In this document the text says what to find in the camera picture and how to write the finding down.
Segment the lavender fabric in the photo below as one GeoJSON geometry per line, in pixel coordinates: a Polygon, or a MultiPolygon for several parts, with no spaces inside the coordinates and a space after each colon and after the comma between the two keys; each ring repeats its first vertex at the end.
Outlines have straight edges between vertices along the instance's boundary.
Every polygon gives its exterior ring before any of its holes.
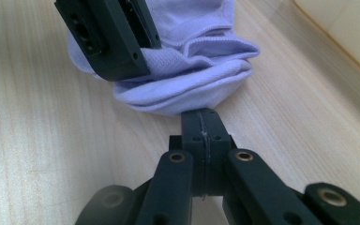
{"type": "MultiPolygon", "coordinates": [[[[146,0],[162,49],[142,49],[151,74],[115,82],[113,95],[130,108],[176,115],[214,108],[251,74],[253,43],[233,31],[233,0],[146,0]]],[[[82,71],[90,67],[72,35],[68,52],[82,71]]]]}

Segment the light wood tabletop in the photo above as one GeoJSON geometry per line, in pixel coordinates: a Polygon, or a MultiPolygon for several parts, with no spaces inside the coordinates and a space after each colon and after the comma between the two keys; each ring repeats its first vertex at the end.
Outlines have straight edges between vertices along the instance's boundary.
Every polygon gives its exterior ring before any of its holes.
{"type": "MultiPolygon", "coordinates": [[[[135,112],[68,58],[53,0],[0,0],[0,224],[73,224],[96,191],[136,188],[181,133],[135,112]]],[[[291,0],[237,0],[235,30],[261,54],[215,108],[239,147],[299,191],[327,182],[360,200],[360,67],[291,0]]],[[[220,198],[192,224],[226,224],[220,198]]]]}

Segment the wood grain surface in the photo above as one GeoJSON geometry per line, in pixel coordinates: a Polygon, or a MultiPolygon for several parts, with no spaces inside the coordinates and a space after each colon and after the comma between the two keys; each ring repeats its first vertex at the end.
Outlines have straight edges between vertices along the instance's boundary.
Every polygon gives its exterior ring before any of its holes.
{"type": "MultiPolygon", "coordinates": [[[[216,110],[240,147],[290,187],[328,182],[360,200],[360,68],[290,0],[237,0],[235,30],[262,53],[216,110]]],[[[73,224],[100,188],[136,188],[180,118],[135,112],[70,62],[53,0],[0,0],[0,224],[73,224]]],[[[220,198],[192,224],[226,224],[220,198]]]]}

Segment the white cloth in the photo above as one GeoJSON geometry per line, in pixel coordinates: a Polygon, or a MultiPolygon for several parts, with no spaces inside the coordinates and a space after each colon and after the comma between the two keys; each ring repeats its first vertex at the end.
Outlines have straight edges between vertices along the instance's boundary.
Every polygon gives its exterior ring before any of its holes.
{"type": "MultiPolygon", "coordinates": [[[[146,0],[162,49],[142,49],[151,74],[115,82],[113,95],[132,109],[176,115],[214,108],[251,74],[253,43],[233,31],[233,0],[146,0]]],[[[72,35],[68,52],[94,73],[72,35]]]]}

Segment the wooden table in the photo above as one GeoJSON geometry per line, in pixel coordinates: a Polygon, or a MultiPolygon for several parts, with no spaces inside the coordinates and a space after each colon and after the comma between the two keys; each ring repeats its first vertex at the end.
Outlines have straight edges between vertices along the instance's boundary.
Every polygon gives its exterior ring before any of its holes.
{"type": "MultiPolygon", "coordinates": [[[[216,110],[240,147],[292,188],[324,181],[360,200],[360,68],[290,0],[238,0],[254,75],[216,110]]],[[[135,112],[77,70],[50,1],[0,0],[0,224],[73,224],[100,188],[149,179],[180,118],[135,112]]],[[[193,224],[226,224],[219,198],[193,224]]]]}

